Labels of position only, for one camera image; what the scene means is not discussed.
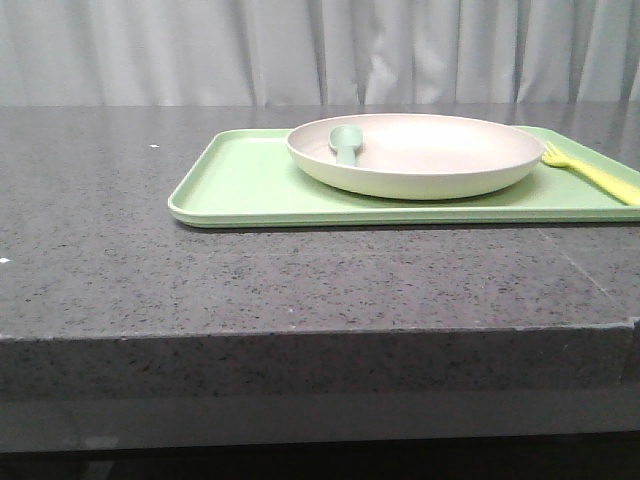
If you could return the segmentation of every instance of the countertop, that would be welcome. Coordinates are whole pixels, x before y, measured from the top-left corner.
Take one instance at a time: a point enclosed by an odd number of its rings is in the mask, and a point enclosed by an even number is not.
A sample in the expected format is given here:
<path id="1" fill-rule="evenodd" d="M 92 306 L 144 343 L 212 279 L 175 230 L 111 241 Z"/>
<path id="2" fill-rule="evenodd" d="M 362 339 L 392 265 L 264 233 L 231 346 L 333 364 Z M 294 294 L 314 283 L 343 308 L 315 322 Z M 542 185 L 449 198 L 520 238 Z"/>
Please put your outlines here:
<path id="1" fill-rule="evenodd" d="M 0 402 L 639 383 L 638 224 L 198 230 L 167 208 L 220 131 L 409 111 L 640 169 L 633 103 L 0 108 Z"/>

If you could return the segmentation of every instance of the curtain fold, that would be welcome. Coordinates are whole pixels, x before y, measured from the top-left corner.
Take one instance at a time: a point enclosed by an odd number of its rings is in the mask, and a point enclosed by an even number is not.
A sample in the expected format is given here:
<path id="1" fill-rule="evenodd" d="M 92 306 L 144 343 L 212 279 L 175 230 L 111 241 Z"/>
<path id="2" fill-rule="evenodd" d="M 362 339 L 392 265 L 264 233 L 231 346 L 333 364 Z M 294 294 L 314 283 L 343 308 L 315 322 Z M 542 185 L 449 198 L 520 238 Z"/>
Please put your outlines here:
<path id="1" fill-rule="evenodd" d="M 640 0 L 0 0 L 0 105 L 640 101 Z"/>

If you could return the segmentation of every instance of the fork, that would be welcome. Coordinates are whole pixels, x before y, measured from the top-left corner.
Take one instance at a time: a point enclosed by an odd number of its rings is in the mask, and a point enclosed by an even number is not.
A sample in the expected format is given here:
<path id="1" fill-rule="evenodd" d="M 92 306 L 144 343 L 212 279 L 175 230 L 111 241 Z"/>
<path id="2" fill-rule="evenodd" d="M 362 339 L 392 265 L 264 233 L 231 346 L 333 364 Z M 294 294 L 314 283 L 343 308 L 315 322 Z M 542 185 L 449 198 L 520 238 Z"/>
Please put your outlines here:
<path id="1" fill-rule="evenodd" d="M 627 205 L 640 205 L 640 188 L 600 170 L 587 162 L 569 157 L 551 142 L 547 143 L 547 149 L 542 155 L 542 161 L 550 167 L 571 168 L 587 177 L 594 184 L 623 203 Z"/>

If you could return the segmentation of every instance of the green spoon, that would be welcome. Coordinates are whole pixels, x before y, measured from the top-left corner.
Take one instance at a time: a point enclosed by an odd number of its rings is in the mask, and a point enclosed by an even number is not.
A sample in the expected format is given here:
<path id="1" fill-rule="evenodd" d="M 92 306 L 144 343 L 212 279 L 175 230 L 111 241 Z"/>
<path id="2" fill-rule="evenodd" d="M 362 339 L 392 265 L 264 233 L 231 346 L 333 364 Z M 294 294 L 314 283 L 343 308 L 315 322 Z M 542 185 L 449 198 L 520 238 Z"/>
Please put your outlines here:
<path id="1" fill-rule="evenodd" d="M 329 134 L 329 147 L 336 152 L 336 163 L 357 167 L 356 152 L 362 147 L 362 130 L 355 125 L 338 125 Z"/>

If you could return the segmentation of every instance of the fork handle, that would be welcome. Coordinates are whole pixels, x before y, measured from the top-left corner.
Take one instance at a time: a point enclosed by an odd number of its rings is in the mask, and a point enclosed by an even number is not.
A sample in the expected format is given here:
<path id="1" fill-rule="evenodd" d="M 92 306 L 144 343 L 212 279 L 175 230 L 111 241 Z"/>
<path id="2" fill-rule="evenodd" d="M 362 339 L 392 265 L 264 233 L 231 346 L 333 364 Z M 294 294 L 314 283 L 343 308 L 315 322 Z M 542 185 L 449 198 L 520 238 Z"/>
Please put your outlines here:
<path id="1" fill-rule="evenodd" d="M 640 205 L 640 188 L 619 179 L 599 168 L 589 165 L 582 160 L 569 159 L 569 166 L 589 178 L 603 190 L 626 203 L 627 205 Z"/>

